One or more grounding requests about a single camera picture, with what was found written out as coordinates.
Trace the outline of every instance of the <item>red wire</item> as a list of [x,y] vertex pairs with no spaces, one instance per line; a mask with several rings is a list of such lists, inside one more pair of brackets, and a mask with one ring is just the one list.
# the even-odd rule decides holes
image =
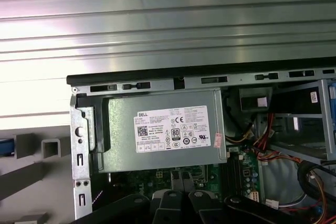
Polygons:
[[271,130],[271,126],[273,124],[273,119],[274,119],[274,114],[269,114],[268,120],[267,120],[267,123],[268,123],[267,124],[267,130],[266,130],[266,133],[265,133],[264,137],[262,138],[262,140],[258,144],[258,148],[260,148],[263,145],[263,150],[265,150],[266,143],[267,143],[269,133],[270,133],[270,130]]
[[330,222],[330,221],[332,221],[334,219],[336,219],[336,215],[333,216],[333,217],[331,217],[331,218],[329,218],[328,220],[326,220],[323,224],[327,224],[328,222]]
[[299,210],[307,210],[309,208],[312,208],[312,207],[316,207],[319,205],[319,202],[320,202],[320,199],[314,204],[314,205],[311,205],[311,206],[308,206],[308,207],[300,207],[300,208],[284,208],[284,210],[286,211],[299,211]]

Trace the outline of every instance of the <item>cable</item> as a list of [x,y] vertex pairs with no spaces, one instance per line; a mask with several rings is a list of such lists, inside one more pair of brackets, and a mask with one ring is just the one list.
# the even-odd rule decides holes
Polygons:
[[313,171],[310,172],[313,176],[314,176],[314,179],[316,180],[316,183],[319,187],[319,190],[320,190],[320,193],[321,193],[321,198],[322,198],[322,214],[320,216],[320,218],[315,221],[313,224],[320,224],[322,222],[324,222],[324,219],[325,219],[325,216],[327,214],[327,199],[326,199],[326,196],[324,194],[324,191],[323,191],[323,188],[322,188],[322,179]]
[[226,114],[228,115],[228,117],[230,118],[230,120],[232,121],[232,123],[234,124],[234,126],[237,128],[237,130],[241,133],[241,134],[243,134],[243,128],[242,127],[240,127],[240,125],[239,125],[239,123],[237,122],[237,120],[232,116],[232,114],[231,114],[231,107],[229,107],[228,105],[227,105],[227,98],[228,98],[228,96],[225,96],[224,98],[223,98],[223,106],[224,106],[224,109],[225,109],[225,112],[226,112]]
[[330,222],[330,221],[332,221],[334,219],[336,219],[336,215],[333,216],[333,217],[331,217],[331,218],[329,218],[328,220],[326,220],[323,224],[327,224],[328,222]]
[[306,198],[306,196],[307,196],[307,194],[302,193],[302,195],[300,195],[300,197],[297,200],[293,201],[293,202],[289,202],[289,203],[285,203],[285,204],[280,204],[279,203],[279,208],[296,206],[296,205],[300,204],[301,202],[303,202],[304,199]]
[[[317,165],[317,164],[314,164],[314,163],[311,163],[311,162],[308,162],[308,161],[302,161],[299,164],[299,168],[298,168],[298,172],[297,172],[298,181],[299,181],[299,184],[300,184],[302,190],[309,197],[311,197],[313,199],[319,199],[320,198],[320,193],[319,193],[319,189],[316,186],[312,185],[308,181],[307,175],[312,170],[319,169],[319,170],[322,170],[322,171],[327,172],[327,173],[331,174],[332,176],[334,176],[334,172],[323,168],[323,166],[332,165],[332,164],[336,164],[336,162],[332,161],[332,162],[326,162],[323,165]],[[324,194],[325,194],[325,197],[327,199],[327,202],[332,203],[332,204],[336,204],[336,197],[335,196],[333,196],[331,194],[328,194],[328,193],[324,193]]]

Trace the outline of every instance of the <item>white label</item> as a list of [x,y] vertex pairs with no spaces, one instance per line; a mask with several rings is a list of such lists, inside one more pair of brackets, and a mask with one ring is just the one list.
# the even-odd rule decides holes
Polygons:
[[258,107],[267,107],[267,97],[257,99]]
[[211,146],[206,106],[141,111],[134,130],[138,153]]
[[310,99],[311,99],[311,103],[317,103],[317,93],[316,92],[311,92],[310,93]]

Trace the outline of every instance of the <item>screw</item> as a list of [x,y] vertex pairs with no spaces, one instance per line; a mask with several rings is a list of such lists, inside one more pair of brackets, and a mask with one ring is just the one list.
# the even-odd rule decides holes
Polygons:
[[232,198],[230,199],[232,203],[240,203],[240,199],[239,198]]
[[196,197],[202,197],[202,196],[203,196],[203,193],[202,193],[201,191],[197,191],[197,192],[194,193],[194,195],[195,195]]

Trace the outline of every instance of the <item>motherboard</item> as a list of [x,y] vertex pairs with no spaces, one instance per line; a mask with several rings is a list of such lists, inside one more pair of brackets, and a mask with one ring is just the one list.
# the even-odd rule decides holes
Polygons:
[[141,170],[112,174],[123,176],[122,187],[128,194],[141,194],[152,198],[161,189],[171,189],[171,172],[191,173],[196,190],[207,190],[223,200],[233,194],[244,195],[258,201],[260,192],[259,169],[256,156],[244,146],[227,149],[229,158],[224,164],[196,165],[164,169]]

